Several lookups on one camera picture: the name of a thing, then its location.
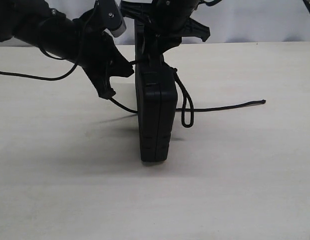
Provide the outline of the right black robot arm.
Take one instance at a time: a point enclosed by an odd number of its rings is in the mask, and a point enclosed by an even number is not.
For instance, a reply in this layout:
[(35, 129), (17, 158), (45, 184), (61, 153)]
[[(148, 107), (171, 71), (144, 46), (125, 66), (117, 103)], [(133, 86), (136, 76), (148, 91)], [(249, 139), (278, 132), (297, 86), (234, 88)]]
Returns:
[(153, 0), (151, 3), (120, 2), (124, 17), (144, 25), (144, 53), (161, 55), (177, 47), (184, 37), (196, 37), (205, 42), (210, 28), (195, 21), (191, 14), (199, 5), (213, 7), (219, 0)]

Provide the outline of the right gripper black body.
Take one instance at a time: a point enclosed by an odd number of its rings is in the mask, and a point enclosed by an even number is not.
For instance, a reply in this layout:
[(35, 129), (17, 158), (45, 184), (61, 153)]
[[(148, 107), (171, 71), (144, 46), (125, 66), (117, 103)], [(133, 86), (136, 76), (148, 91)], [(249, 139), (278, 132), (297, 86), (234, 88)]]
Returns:
[(210, 28), (191, 18), (198, 0), (153, 0), (151, 3), (121, 1), (124, 17), (139, 20), (164, 37), (196, 37), (206, 41)]

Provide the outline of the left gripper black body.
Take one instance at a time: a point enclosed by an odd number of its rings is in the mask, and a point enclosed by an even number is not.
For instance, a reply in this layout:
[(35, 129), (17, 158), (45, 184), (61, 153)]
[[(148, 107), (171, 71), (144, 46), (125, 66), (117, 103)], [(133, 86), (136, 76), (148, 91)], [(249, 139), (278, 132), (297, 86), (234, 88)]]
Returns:
[(82, 69), (100, 98), (112, 98), (116, 92), (110, 84), (114, 41), (104, 31), (86, 31), (82, 50)]

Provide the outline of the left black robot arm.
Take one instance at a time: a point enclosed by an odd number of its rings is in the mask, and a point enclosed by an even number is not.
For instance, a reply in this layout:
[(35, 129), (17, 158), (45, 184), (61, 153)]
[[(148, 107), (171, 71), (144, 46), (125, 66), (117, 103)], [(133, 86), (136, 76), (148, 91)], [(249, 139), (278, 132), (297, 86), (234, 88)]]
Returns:
[(82, 67), (98, 96), (106, 100), (115, 95), (110, 77), (127, 78), (134, 73), (132, 63), (113, 41), (125, 30), (113, 0), (97, 0), (91, 10), (73, 20), (44, 0), (0, 0), (0, 42), (16, 38), (39, 48), (47, 57), (74, 64), (54, 81)]

